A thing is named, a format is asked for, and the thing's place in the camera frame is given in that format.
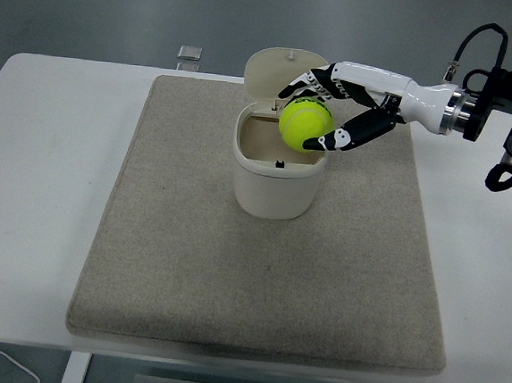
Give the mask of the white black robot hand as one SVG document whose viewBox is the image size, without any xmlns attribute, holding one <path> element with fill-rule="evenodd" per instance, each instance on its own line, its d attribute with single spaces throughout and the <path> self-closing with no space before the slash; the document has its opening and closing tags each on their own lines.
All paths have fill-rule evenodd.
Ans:
<svg viewBox="0 0 512 383">
<path fill-rule="evenodd" d="M 279 94 L 294 102 L 311 97 L 322 102 L 351 99 L 366 108 L 352 120 L 321 137 L 302 142 L 309 150 L 348 151 L 393 130 L 419 122 L 433 134 L 446 134 L 443 118 L 454 84 L 425 87 L 405 75 L 353 62 L 337 62 L 311 69 L 292 80 Z"/>
</svg>

